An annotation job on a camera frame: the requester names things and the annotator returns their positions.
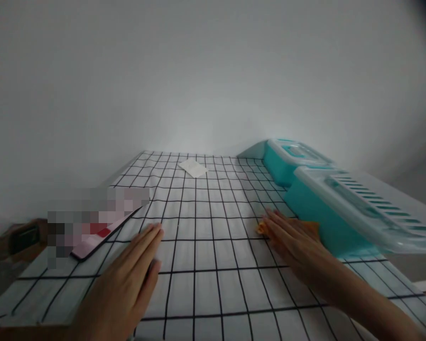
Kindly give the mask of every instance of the left hand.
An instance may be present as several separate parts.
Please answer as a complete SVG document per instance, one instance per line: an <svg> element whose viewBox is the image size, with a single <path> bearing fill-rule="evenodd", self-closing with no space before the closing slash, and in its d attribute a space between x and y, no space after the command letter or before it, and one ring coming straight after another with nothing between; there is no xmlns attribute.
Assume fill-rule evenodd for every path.
<svg viewBox="0 0 426 341"><path fill-rule="evenodd" d="M145 276L163 235L156 224L133 238L80 304L66 340L126 340L145 314L158 281L160 261Z"/></svg>

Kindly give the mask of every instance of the table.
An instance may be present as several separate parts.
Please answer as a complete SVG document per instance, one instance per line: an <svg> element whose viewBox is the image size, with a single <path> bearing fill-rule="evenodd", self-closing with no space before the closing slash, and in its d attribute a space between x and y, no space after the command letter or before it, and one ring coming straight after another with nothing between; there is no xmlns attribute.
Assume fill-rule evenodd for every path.
<svg viewBox="0 0 426 341"><path fill-rule="evenodd" d="M195 158L193 179L177 167ZM166 340L375 340L301 283L256 234L264 207L295 214L260 159L141 153L112 187L150 188L150 204L87 261L47 269L47 251L0 297L0 326L69 324L131 238L162 222L162 268L133 336ZM341 259L426 331L426 297L383 256Z"/></svg>

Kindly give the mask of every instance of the white wall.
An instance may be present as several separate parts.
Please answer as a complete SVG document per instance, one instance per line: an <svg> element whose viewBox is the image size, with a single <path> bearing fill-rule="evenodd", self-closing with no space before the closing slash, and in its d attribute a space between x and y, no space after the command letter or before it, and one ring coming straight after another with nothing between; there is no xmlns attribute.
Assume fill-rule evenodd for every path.
<svg viewBox="0 0 426 341"><path fill-rule="evenodd" d="M425 21L398 0L0 0L0 221L144 149L283 136L391 179L426 149Z"/></svg>

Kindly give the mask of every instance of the forearm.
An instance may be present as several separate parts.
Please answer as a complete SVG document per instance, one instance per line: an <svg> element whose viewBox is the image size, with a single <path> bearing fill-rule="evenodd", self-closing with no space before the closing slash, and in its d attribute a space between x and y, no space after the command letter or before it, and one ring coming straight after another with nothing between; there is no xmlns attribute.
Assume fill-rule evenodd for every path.
<svg viewBox="0 0 426 341"><path fill-rule="evenodd" d="M403 311L357 276L348 278L342 293L335 305L379 340L426 339Z"/></svg>

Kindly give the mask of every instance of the hand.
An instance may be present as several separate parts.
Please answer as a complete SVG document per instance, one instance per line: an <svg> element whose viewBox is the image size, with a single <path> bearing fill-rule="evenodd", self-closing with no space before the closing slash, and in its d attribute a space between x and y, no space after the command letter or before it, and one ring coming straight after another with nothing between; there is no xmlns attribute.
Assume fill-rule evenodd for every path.
<svg viewBox="0 0 426 341"><path fill-rule="evenodd" d="M294 274L379 340L425 340L417 325L325 249L318 235L294 219L267 210L272 246Z"/></svg>
<svg viewBox="0 0 426 341"><path fill-rule="evenodd" d="M164 235L150 225L95 282L80 304L66 340L124 341L142 319L158 281L161 262L147 270Z"/></svg>
<svg viewBox="0 0 426 341"><path fill-rule="evenodd" d="M325 249L318 234L298 220L267 210L264 222L272 247L299 280L330 304L341 305L344 290L355 287L357 281L366 284Z"/></svg>

